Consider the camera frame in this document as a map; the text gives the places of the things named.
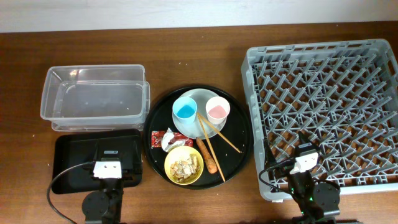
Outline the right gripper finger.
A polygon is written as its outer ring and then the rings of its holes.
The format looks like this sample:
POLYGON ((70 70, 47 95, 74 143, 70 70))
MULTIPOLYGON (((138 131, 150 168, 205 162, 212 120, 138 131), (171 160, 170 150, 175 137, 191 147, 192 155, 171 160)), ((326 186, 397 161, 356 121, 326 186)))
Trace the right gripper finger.
POLYGON ((300 141, 299 146, 313 146, 314 145, 314 143, 311 140, 309 140, 308 136, 305 133, 299 131, 298 136, 299 136, 299 141, 300 141))
POLYGON ((265 165, 275 164, 276 160, 270 148, 270 144, 268 139, 264 140, 264 151, 265 151, 265 165))

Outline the red snack wrapper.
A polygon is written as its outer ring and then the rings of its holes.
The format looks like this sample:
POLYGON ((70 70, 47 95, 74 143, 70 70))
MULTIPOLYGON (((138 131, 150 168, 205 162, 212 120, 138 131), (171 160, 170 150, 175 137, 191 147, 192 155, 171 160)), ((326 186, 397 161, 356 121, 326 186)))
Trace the red snack wrapper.
MULTIPOLYGON (((166 131, 153 131, 151 133, 151 147, 161 147, 161 140, 166 131)), ((184 146, 193 146, 193 139, 186 137, 184 146)))

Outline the white tissue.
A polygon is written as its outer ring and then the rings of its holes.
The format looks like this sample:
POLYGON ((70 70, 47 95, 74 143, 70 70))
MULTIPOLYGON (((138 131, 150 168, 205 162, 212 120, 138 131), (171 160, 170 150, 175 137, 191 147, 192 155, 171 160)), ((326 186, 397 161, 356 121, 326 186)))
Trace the white tissue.
POLYGON ((180 133, 173 132, 170 128, 166 130, 161 140, 161 148, 165 152, 170 152, 172 149, 184 146, 186 138, 180 133))

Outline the wooden chopstick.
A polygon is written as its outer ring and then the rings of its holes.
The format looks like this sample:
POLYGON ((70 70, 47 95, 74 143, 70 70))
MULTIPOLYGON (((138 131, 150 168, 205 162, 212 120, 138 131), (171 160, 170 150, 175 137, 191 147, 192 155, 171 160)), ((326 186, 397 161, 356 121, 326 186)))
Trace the wooden chopstick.
POLYGON ((222 139, 224 139, 233 149, 235 149, 238 153, 241 153, 241 151, 233 144, 231 143, 221 132, 216 129, 207 119, 205 119, 201 114, 197 114, 198 119, 200 121, 204 121, 212 130, 214 130, 222 139))
POLYGON ((206 130, 205 130, 205 127, 204 127, 202 121, 199 120, 199 122, 200 122, 200 126, 201 126, 201 128, 202 128, 203 134, 205 135, 205 139, 206 139, 206 141, 207 141, 207 143, 208 143, 208 146, 209 146, 209 148, 210 148, 210 151, 211 151, 211 154, 212 154, 212 156, 213 156, 213 159, 214 159, 214 161, 215 161, 215 164, 216 164, 216 166, 217 166, 217 168, 218 168, 218 171, 219 171, 219 173, 220 173, 220 175, 221 175, 221 178, 223 179, 223 182, 226 182, 226 179, 225 179, 225 177, 224 177, 223 171, 221 170, 220 164, 219 164, 219 162, 218 162, 218 160, 217 160, 217 157, 216 157, 216 155, 215 155, 215 152, 214 152, 214 150, 213 150, 213 147, 212 147, 212 145, 211 145, 211 142, 210 142, 210 139, 209 139, 209 137, 208 137, 208 135, 207 135, 207 132, 206 132, 206 130))

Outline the yellow bowl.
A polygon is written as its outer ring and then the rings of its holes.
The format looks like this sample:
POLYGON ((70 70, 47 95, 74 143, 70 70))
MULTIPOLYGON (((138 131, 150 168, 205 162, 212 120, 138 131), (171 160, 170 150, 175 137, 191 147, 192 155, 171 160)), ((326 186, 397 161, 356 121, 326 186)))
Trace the yellow bowl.
POLYGON ((203 172, 203 168, 204 168, 204 161, 203 161, 201 154, 193 147, 188 147, 188 146, 180 146, 180 147, 176 147, 176 148, 172 149, 167 154, 167 156, 165 158, 165 162, 164 162, 164 169, 165 169, 165 173, 166 173, 167 177, 173 183, 178 184, 178 185, 190 185, 190 184, 196 182, 199 179, 199 177, 201 176, 201 174, 203 172), (197 156, 198 163, 200 165, 200 170, 197 172, 197 174, 196 174, 196 176, 194 176, 194 178, 188 179, 184 183, 176 182, 175 180, 173 180, 173 178, 170 174, 170 166, 172 163, 179 160, 181 157, 189 156, 190 154, 194 154, 197 156))

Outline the nut and rice scraps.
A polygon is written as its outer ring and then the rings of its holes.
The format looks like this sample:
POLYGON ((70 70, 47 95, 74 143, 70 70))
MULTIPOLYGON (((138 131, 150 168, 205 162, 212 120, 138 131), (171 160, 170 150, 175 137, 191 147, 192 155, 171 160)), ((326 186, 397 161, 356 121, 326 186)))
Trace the nut and rice scraps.
POLYGON ((170 166, 170 174, 176 182, 184 183, 188 179, 194 178, 200 170, 198 158, 194 154, 181 157, 170 166))

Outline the orange carrot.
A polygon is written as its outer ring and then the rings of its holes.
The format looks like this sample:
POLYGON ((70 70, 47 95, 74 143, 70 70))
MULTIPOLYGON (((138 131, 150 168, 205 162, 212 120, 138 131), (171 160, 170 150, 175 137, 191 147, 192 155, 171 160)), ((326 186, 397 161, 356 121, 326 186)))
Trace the orange carrot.
POLYGON ((206 164, 206 168, 207 168, 208 172, 211 174, 215 174, 218 171, 218 168, 216 166, 215 160, 210 155, 204 142, 201 139, 196 138, 196 143, 201 151, 201 154, 203 156, 203 160, 206 164))

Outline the blue cup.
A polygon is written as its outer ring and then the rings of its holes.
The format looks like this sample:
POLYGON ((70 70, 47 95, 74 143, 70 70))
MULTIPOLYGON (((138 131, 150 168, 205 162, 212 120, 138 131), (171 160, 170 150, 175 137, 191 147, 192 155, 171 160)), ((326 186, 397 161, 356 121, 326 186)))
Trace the blue cup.
POLYGON ((197 103, 194 99, 183 96, 174 101, 172 112, 182 124, 194 122, 197 113, 197 103))

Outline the pink cup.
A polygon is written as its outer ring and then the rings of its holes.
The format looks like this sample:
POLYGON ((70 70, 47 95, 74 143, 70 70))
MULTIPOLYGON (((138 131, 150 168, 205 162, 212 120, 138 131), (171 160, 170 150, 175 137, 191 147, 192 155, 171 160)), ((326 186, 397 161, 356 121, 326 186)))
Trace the pink cup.
POLYGON ((231 110, 227 99, 221 96, 210 98, 205 106, 207 120, 212 124, 221 124, 231 110))

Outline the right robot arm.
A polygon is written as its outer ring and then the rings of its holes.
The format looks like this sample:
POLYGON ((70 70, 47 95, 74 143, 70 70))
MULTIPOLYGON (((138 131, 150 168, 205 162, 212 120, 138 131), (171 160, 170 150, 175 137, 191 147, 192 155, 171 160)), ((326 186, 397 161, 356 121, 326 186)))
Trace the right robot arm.
POLYGON ((298 132, 300 144, 293 150, 293 156, 283 161, 276 161, 269 142, 265 143, 264 169, 259 180, 279 192, 290 195, 297 203, 301 216, 293 217, 292 223, 336 223, 340 214, 340 186, 329 180, 314 179, 311 171, 318 164, 320 148, 303 132, 298 132), (272 185, 262 178, 271 172, 276 178, 286 178, 288 189, 272 185))

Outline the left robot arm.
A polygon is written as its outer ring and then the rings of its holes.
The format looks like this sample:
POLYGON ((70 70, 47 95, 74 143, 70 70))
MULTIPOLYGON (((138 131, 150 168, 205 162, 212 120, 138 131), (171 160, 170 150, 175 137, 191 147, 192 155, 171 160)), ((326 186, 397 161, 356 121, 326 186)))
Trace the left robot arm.
POLYGON ((125 186, 141 181, 141 156, 137 143, 122 143, 114 149, 97 147, 91 178, 99 182, 99 189, 88 194, 82 203, 85 223, 120 223, 125 186))

